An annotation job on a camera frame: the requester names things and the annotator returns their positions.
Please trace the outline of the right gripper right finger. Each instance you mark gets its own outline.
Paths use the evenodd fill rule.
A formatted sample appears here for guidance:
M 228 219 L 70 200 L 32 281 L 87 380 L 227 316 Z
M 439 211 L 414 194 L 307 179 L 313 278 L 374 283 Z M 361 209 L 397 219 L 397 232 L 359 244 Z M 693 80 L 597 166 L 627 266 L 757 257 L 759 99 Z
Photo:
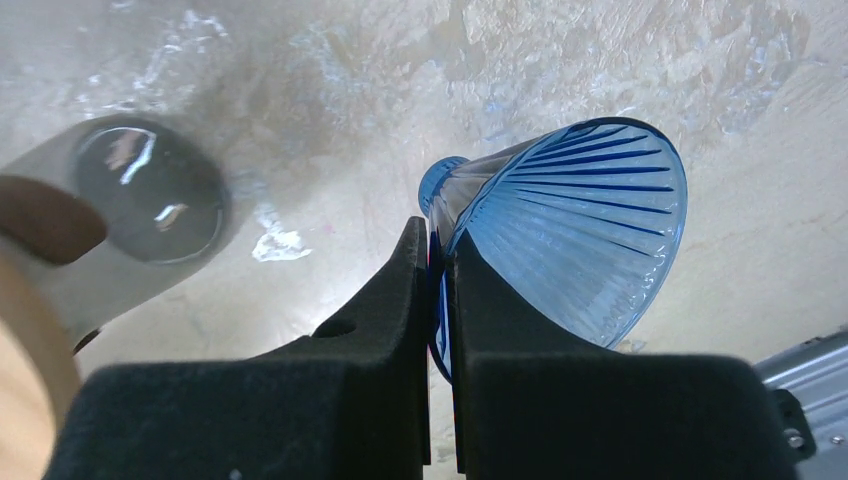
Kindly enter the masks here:
M 464 235 L 448 267 L 458 468 L 469 479 L 793 479 L 754 369 L 626 355 L 563 330 Z

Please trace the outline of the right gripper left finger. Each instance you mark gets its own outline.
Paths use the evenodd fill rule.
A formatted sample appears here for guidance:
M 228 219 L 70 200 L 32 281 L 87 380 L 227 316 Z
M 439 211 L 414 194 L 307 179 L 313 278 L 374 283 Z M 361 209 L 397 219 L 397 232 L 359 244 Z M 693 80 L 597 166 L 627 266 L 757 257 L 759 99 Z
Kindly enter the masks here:
M 427 229 L 313 334 L 233 361 L 119 364 L 75 397 L 49 479 L 419 479 Z

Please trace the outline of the wooden ring dripper holder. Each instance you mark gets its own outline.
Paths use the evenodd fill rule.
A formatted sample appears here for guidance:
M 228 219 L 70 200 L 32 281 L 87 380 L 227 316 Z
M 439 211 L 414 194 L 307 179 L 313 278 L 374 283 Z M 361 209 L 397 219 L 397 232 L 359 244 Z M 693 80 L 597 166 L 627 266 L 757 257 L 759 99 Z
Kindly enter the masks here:
M 86 202 L 40 180 L 1 178 L 1 237 L 37 260 L 70 264 L 107 226 Z M 1 257 L 1 476 L 39 479 L 81 380 L 54 309 Z

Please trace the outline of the glass carafe with collar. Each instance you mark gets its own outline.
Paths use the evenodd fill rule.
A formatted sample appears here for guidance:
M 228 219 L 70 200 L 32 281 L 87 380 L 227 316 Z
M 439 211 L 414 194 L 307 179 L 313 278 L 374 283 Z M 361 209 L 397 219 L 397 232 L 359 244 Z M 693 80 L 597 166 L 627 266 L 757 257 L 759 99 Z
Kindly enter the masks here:
M 232 216 L 221 169 L 148 116 L 77 123 L 1 168 L 1 250 L 76 346 L 196 273 Z

